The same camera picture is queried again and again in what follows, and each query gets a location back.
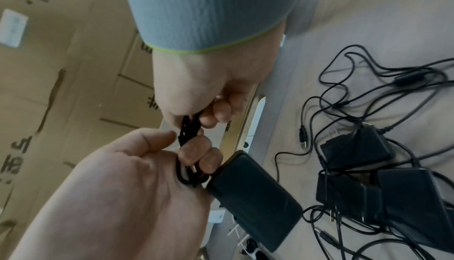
sleeve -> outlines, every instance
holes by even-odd
[[[216,50],[283,21],[297,0],[128,0],[143,41],[174,53]]]

floor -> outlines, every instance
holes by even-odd
[[[320,71],[343,47],[358,43],[367,47],[384,65],[406,66],[428,63],[454,55],[454,0],[306,0],[301,2],[289,20],[286,43],[270,77],[259,87],[266,96],[249,154],[275,175],[274,155],[279,151],[301,152],[298,141],[299,112],[302,103],[322,91],[316,78]],[[334,64],[344,68],[347,63]],[[367,72],[352,80],[350,87],[358,94],[377,84]],[[453,142],[453,90],[444,92],[430,109],[418,113],[389,136],[406,144],[418,155],[429,153]],[[420,96],[390,107],[374,124],[383,126],[414,107]],[[320,118],[314,125],[321,128],[329,122]],[[454,178],[452,156],[446,154],[425,165]],[[281,185],[305,208],[316,204],[316,175],[320,165],[309,158],[283,157]],[[211,260],[239,259],[237,239],[226,237],[231,223],[214,227],[215,237],[207,250]],[[318,224],[335,234],[329,221]],[[357,249],[374,237],[362,237],[345,231],[345,245]],[[328,248],[333,259],[338,250]],[[428,249],[437,260],[452,259],[452,254]],[[382,245],[371,249],[375,260],[414,259],[406,247]],[[277,260],[324,259],[310,226],[300,221],[284,243],[272,255]]]

white label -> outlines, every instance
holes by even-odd
[[[208,222],[209,223],[222,223],[225,213],[226,213],[225,209],[211,210],[210,215],[208,216]]]
[[[17,48],[24,34],[28,17],[16,11],[5,9],[0,20],[0,43]]]

right hand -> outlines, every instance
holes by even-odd
[[[285,22],[244,43],[207,53],[153,51],[156,102],[164,119],[181,127],[183,116],[200,116],[202,127],[227,123],[246,108],[256,84],[271,72]]]

left hand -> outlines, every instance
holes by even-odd
[[[82,160],[36,216],[10,260],[194,259],[212,197],[181,184],[175,161],[213,173],[221,152],[197,136],[135,130]]]

